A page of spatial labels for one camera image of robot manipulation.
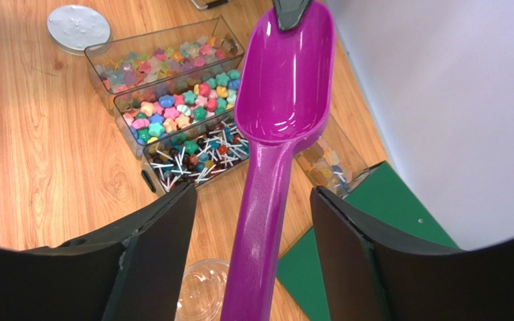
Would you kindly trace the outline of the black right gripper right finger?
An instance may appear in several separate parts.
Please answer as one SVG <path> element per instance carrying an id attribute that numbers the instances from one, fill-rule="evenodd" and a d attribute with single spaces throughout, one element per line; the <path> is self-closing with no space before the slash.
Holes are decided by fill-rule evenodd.
<path id="1" fill-rule="evenodd" d="M 514 320 L 514 238 L 472 251 L 378 241 L 330 190 L 310 201 L 332 320 Z"/>

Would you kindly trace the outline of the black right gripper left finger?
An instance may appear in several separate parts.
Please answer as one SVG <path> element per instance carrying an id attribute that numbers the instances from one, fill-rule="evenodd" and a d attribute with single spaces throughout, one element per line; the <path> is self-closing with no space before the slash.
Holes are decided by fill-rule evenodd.
<path id="1" fill-rule="evenodd" d="M 0 320 L 172 320 L 197 203 L 180 184 L 58 247 L 0 247 Z"/>

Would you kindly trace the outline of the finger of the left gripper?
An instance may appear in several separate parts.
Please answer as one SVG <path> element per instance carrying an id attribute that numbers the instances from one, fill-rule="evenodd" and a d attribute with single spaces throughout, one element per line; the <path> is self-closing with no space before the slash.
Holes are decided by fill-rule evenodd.
<path id="1" fill-rule="evenodd" d="M 273 0 L 278 28 L 290 31 L 299 26 L 313 0 Z"/>

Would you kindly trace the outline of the clear plastic cup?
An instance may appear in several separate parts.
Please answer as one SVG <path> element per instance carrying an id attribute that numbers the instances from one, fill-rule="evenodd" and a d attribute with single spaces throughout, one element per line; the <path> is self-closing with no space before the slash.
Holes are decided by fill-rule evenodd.
<path id="1" fill-rule="evenodd" d="M 189 266 L 183 275 L 175 319 L 219 320 L 229 266 L 220 259 L 204 259 Z"/>

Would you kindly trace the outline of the purple plastic scoop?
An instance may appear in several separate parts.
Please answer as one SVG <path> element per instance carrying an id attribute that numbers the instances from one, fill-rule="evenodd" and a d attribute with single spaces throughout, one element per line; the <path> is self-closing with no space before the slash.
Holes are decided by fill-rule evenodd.
<path id="1" fill-rule="evenodd" d="M 278 28 L 274 8 L 253 28 L 234 108 L 250 153 L 222 320 L 270 317 L 291 162 L 327 126 L 335 40 L 319 1 L 290 31 Z"/>

